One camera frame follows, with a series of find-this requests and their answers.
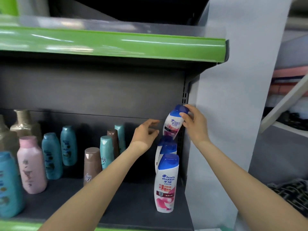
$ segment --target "black patterned fabric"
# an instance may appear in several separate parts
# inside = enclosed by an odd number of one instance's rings
[[[308,218],[308,181],[295,179],[279,185],[270,183],[267,186]]]

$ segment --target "light blue bottle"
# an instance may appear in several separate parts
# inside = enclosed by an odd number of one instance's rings
[[[0,151],[0,217],[11,218],[25,207],[21,179],[10,152]]]
[[[125,133],[124,133],[124,125],[116,126],[115,129],[118,131],[119,137],[119,150],[120,154],[126,150],[126,143],[125,143]]]
[[[100,138],[100,158],[102,160],[102,169],[107,168],[114,161],[112,138],[110,136],[102,136]]]
[[[45,159],[46,176],[49,180],[56,180],[62,177],[62,154],[60,142],[56,133],[44,134],[42,150]]]
[[[72,166],[77,162],[77,140],[75,132],[71,126],[64,126],[61,132],[61,151],[63,163]]]

